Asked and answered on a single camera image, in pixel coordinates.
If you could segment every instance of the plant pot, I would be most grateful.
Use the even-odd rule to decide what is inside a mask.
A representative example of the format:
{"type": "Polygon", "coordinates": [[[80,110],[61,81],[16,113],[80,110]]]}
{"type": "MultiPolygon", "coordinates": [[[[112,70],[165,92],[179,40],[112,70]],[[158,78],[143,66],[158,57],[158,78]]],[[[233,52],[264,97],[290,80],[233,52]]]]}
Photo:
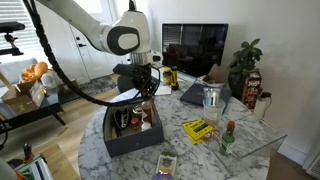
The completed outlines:
{"type": "Polygon", "coordinates": [[[228,83],[232,91],[232,96],[241,101],[243,86],[246,81],[246,76],[240,73],[229,73],[228,83]]]}

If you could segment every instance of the paper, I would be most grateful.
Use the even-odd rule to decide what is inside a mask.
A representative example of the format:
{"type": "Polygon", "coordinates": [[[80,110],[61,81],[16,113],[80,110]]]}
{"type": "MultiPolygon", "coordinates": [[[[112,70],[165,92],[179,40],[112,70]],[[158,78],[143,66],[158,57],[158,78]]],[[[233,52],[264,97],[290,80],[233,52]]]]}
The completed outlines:
{"type": "Polygon", "coordinates": [[[159,96],[159,95],[167,95],[167,94],[171,94],[171,87],[170,86],[159,86],[155,95],[159,96]]]}

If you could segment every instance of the green plant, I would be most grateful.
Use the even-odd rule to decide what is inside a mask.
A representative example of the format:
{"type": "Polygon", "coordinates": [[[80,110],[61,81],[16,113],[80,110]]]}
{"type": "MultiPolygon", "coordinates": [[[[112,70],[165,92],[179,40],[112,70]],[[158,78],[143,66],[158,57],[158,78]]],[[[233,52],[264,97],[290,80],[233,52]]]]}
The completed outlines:
{"type": "Polygon", "coordinates": [[[248,42],[241,43],[240,51],[233,54],[233,61],[230,63],[229,68],[231,73],[246,74],[255,68],[255,63],[260,61],[262,51],[255,46],[259,43],[260,39],[255,39],[250,44],[248,42]]]}

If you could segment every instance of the green bottle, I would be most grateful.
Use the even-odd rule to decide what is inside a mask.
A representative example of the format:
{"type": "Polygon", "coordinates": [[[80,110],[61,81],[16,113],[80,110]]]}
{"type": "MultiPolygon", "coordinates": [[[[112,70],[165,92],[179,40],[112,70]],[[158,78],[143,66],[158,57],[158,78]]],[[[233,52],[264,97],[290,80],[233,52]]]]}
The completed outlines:
{"type": "Polygon", "coordinates": [[[228,156],[232,152],[230,149],[232,148],[235,138],[233,136],[233,130],[235,128],[235,122],[234,121],[229,121],[228,126],[227,126],[227,132],[222,135],[222,141],[225,143],[221,143],[220,145],[220,153],[222,155],[228,156]]]}

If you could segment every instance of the clear plastic cup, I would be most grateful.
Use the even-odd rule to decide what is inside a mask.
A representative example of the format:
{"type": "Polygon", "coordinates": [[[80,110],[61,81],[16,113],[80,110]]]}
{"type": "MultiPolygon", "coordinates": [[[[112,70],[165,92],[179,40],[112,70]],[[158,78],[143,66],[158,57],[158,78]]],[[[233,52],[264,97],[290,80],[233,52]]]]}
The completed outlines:
{"type": "Polygon", "coordinates": [[[222,112],[226,103],[219,99],[219,104],[217,107],[215,106],[208,106],[203,100],[203,115],[205,122],[210,126],[219,126],[219,122],[222,117],[222,112]]]}

